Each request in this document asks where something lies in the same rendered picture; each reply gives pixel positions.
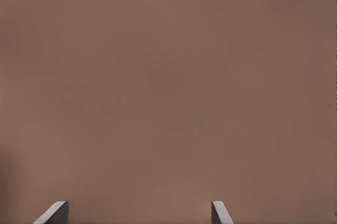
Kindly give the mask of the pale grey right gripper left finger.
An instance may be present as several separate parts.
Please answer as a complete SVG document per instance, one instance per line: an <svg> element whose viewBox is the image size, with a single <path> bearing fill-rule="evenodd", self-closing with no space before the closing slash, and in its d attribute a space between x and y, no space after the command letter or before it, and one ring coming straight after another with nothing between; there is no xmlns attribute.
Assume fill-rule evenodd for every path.
<svg viewBox="0 0 337 224"><path fill-rule="evenodd" d="M32 224L69 224L68 202L55 202Z"/></svg>

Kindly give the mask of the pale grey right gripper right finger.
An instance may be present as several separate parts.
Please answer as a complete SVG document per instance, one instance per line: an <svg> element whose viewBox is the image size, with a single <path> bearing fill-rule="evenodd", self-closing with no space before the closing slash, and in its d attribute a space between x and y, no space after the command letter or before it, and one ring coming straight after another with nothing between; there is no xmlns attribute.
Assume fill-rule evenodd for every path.
<svg viewBox="0 0 337 224"><path fill-rule="evenodd" d="M234 224L222 201L212 201L211 203L211 224Z"/></svg>

